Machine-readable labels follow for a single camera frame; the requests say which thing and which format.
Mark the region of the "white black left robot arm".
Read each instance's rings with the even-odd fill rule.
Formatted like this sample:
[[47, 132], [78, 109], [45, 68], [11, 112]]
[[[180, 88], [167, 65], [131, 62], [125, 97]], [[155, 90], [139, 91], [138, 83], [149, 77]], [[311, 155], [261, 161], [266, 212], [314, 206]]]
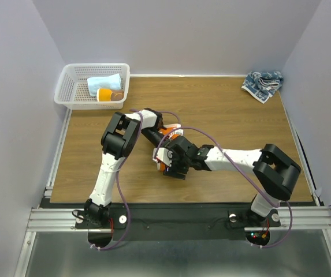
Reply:
[[162, 113], [150, 108], [130, 114], [113, 114], [101, 138], [102, 161], [95, 186], [84, 203], [83, 210], [72, 212], [77, 229], [114, 226], [110, 205], [118, 173], [132, 152], [141, 131], [146, 129], [157, 132], [162, 128]]

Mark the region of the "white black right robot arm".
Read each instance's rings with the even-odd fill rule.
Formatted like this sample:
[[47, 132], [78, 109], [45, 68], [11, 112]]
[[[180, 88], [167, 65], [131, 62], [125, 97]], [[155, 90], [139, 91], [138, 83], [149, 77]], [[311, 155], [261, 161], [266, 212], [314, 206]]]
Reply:
[[185, 179], [190, 168], [204, 171], [238, 171], [247, 181], [257, 177], [262, 188], [246, 211], [250, 224], [264, 222], [280, 202], [288, 201], [301, 173], [301, 167], [279, 147], [266, 144], [262, 149], [223, 149], [214, 145], [196, 146], [184, 136], [164, 144], [154, 151], [157, 162], [165, 165], [163, 173], [173, 178]]

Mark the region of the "orange white fox towel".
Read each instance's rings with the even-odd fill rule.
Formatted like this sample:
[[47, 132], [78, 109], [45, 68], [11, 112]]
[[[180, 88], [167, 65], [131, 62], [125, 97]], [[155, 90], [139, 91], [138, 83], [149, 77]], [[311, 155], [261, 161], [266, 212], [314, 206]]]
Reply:
[[172, 140], [184, 134], [184, 130], [179, 129], [180, 127], [181, 125], [179, 123], [165, 125], [165, 129], [161, 129], [159, 132], [164, 136], [167, 135], [167, 138]]

